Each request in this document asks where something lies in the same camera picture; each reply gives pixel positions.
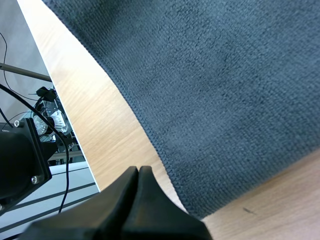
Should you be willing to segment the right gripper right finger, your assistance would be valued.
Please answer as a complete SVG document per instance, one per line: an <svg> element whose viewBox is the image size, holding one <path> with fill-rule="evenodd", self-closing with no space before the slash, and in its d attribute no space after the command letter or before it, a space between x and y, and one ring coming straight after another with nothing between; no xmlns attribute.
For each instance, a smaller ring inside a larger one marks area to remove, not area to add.
<svg viewBox="0 0 320 240"><path fill-rule="evenodd" d="M175 205L163 192L150 166L142 166L122 240L211 240L205 224Z"/></svg>

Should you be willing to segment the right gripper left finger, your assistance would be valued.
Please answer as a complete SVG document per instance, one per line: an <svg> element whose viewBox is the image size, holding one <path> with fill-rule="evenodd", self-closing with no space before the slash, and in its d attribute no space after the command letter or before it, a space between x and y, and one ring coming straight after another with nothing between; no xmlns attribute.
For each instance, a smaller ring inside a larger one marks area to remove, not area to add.
<svg viewBox="0 0 320 240"><path fill-rule="evenodd" d="M19 239L116 239L134 202L138 174L137 168L130 166L111 185L84 203L33 222Z"/></svg>

